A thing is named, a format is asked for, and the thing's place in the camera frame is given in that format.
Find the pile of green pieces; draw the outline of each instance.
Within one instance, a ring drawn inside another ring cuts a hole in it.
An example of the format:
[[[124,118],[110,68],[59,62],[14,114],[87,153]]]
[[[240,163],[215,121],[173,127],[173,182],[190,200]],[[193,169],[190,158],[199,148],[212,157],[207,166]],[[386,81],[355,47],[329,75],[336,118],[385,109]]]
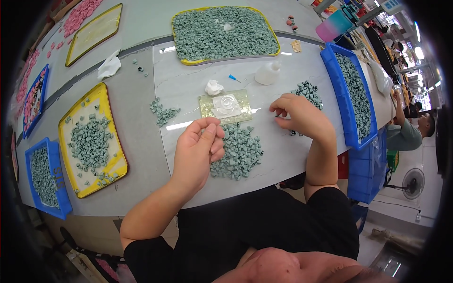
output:
[[[248,8],[192,10],[176,15],[172,24],[181,60],[275,54],[279,50],[265,18]]]
[[[340,64],[341,71],[346,80],[349,95],[351,97],[354,115],[356,117],[357,135],[359,144],[362,139],[370,134],[371,128],[371,111],[370,102],[366,96],[365,87],[356,66],[352,63],[349,57],[339,53],[335,53],[335,57]]]
[[[261,150],[260,138],[250,136],[253,127],[240,129],[240,126],[240,123],[222,126],[225,131],[225,155],[211,164],[211,176],[239,181],[241,177],[249,177],[252,168],[261,164],[260,158],[264,151]]]
[[[318,87],[312,85],[308,81],[300,82],[297,84],[297,89],[291,91],[291,93],[295,95],[303,95],[308,101],[310,101],[316,108],[319,110],[323,109],[323,102],[318,96]],[[297,135],[297,132],[294,130],[290,130],[289,134],[291,136]]]
[[[98,120],[96,114],[88,115],[89,121],[82,125],[81,122],[76,122],[76,126],[71,131],[71,143],[67,145],[71,148],[72,157],[76,157],[80,160],[76,166],[84,172],[88,172],[91,168],[91,173],[95,176],[99,176],[96,172],[97,168],[101,166],[107,166],[109,159],[109,153],[107,148],[109,139],[113,138],[113,134],[107,132],[105,129],[111,120],[108,120],[105,116]]]
[[[173,118],[181,112],[181,108],[175,109],[164,109],[162,104],[159,104],[160,98],[156,97],[156,100],[151,102],[151,111],[157,115],[156,124],[159,125],[159,128],[169,122],[170,118]]]
[[[50,175],[47,147],[35,150],[31,156],[31,179],[33,187],[41,202],[45,205],[60,208],[55,195],[53,178]]]

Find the blue crate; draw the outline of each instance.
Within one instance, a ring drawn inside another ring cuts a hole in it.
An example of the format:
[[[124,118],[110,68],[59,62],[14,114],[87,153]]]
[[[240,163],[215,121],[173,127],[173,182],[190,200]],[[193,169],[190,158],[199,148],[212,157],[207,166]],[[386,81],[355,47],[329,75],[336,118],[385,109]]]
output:
[[[31,157],[35,150],[43,147],[47,147],[50,174],[54,178],[55,187],[58,188],[55,194],[57,195],[57,200],[60,209],[43,204],[41,202],[41,199],[39,198],[38,193],[36,192],[36,189],[33,186],[33,180],[31,177]],[[38,142],[37,144],[35,144],[34,146],[25,151],[25,163],[27,165],[27,175],[30,184],[30,191],[36,208],[50,215],[65,220],[66,214],[72,211],[72,206],[67,196],[66,186],[63,180],[63,170],[60,164],[60,152],[58,142],[51,142],[49,138],[44,138],[43,140],[41,140],[40,142]]]
[[[350,149],[349,177],[347,182],[347,196],[364,203],[370,204],[382,188],[386,177],[387,168],[387,133],[385,127],[377,134],[379,151],[373,143],[369,143],[362,150]]]
[[[36,114],[36,117],[35,119],[31,122],[29,128],[24,131],[25,129],[25,116],[24,116],[24,120],[22,121],[22,137],[23,139],[25,139],[26,137],[30,136],[30,133],[31,131],[33,130],[33,128],[36,126],[39,118],[41,117],[41,112],[43,111],[43,105],[44,105],[44,95],[46,93],[46,85],[47,85],[47,77],[49,76],[49,64],[47,64],[44,69],[42,69],[40,72],[39,72],[39,75],[36,77],[36,79],[34,80],[33,84],[31,85],[30,89],[29,89],[29,92],[27,93],[27,96],[25,97],[25,102],[24,102],[24,110],[25,110],[25,103],[27,103],[27,98],[28,98],[28,95],[31,91],[31,88],[34,87],[34,85],[36,84],[36,82],[40,79],[41,77],[41,73],[42,71],[46,71],[46,73],[44,74],[44,80],[43,80],[43,88],[41,89],[41,97],[39,99],[40,101],[40,104],[39,104],[39,112]]]
[[[346,80],[344,79],[343,73],[338,64],[337,58],[334,53],[340,53],[348,56],[354,66],[356,66],[359,72],[360,78],[362,79],[363,86],[365,87],[366,97],[370,103],[371,111],[371,128],[370,134],[365,137],[359,144],[359,138],[357,134],[356,117],[354,115],[354,108],[352,107],[351,97],[347,88]],[[377,123],[376,115],[374,113],[373,100],[371,99],[370,90],[365,80],[362,67],[360,66],[357,55],[343,47],[335,45],[333,43],[326,43],[326,48],[321,51],[321,58],[326,65],[327,72],[329,73],[330,80],[332,81],[335,96],[337,97],[338,107],[340,109],[341,120],[343,123],[344,139],[347,146],[352,146],[356,150],[365,148],[377,135]]]

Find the white plastic bottle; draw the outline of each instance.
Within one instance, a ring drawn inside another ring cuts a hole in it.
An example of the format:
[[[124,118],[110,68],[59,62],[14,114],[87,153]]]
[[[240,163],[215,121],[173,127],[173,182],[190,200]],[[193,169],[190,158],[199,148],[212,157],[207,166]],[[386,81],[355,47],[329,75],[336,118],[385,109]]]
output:
[[[279,77],[281,64],[278,61],[261,66],[255,74],[255,81],[262,85],[271,85]]]

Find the needle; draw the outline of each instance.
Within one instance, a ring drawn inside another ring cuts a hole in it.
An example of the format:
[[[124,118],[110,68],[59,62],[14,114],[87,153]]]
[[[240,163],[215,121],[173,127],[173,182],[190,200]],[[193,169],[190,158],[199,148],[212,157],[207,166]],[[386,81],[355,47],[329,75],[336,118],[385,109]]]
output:
[[[235,77],[233,77],[232,75],[229,75],[228,77],[229,77],[230,79],[232,79],[232,80],[235,80],[235,81],[238,81],[238,82],[240,82],[240,81],[239,81],[238,79],[236,79],[236,78],[235,78]]]

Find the hand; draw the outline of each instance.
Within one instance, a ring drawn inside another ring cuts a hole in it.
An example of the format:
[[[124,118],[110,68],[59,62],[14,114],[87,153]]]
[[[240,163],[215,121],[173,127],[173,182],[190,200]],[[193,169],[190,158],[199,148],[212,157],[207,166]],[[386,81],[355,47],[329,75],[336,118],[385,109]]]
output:
[[[58,23],[58,21],[61,20],[61,19],[64,17],[64,15],[66,14],[66,12],[67,12],[67,11],[66,11],[65,9],[60,10],[60,11],[55,15],[55,17],[52,18],[53,21],[54,21],[55,23]]]
[[[29,56],[33,55],[34,50],[36,49],[37,42],[33,43],[30,47]]]
[[[270,112],[286,117],[288,114],[291,119],[276,117],[275,121],[283,129],[296,130],[312,139],[323,136],[326,131],[334,133],[335,130],[329,119],[316,108],[310,101],[303,96],[285,93],[272,102],[269,107]]]
[[[171,182],[197,193],[206,184],[211,162],[225,154],[220,120],[207,117],[192,122],[180,135],[174,155]]]

